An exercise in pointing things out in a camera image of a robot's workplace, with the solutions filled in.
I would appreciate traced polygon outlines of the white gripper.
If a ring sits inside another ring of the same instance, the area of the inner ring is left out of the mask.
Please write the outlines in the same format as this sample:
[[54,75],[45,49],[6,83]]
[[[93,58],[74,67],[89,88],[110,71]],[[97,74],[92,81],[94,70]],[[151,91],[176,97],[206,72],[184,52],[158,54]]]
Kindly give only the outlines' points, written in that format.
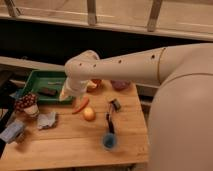
[[66,78],[62,90],[59,95],[59,100],[64,101],[68,97],[81,97],[87,90],[87,80]]

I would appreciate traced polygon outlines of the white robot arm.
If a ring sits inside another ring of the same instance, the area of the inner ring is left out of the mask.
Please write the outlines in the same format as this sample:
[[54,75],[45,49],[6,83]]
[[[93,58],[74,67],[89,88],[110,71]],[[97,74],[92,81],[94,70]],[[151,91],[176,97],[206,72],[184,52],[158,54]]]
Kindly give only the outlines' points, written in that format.
[[65,73],[62,97],[83,94],[91,79],[156,86],[147,171],[213,171],[213,43],[107,59],[87,50],[66,62]]

